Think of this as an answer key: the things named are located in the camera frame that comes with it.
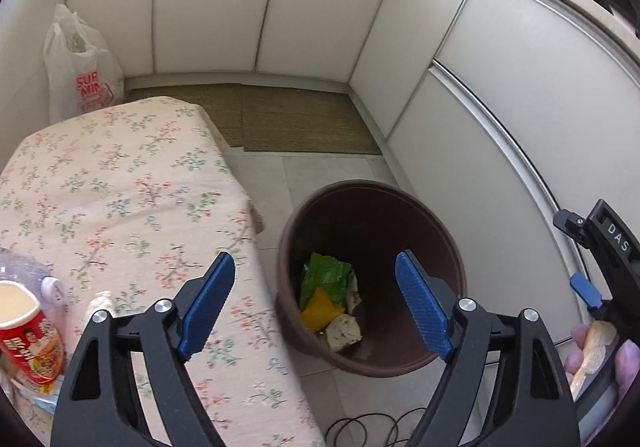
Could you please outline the purple gloved hand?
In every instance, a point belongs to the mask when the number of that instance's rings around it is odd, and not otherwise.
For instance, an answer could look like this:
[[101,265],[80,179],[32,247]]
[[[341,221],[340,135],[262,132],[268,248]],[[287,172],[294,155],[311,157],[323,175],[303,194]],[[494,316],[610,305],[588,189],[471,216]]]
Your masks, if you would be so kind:
[[[613,345],[615,335],[614,327],[605,321],[593,321],[590,326],[579,325],[572,331],[578,351],[567,357],[565,374],[574,398],[585,387],[588,375],[595,375],[604,366],[606,348]],[[636,343],[627,340],[620,345],[614,358],[614,370],[618,407],[639,373],[639,346]]]

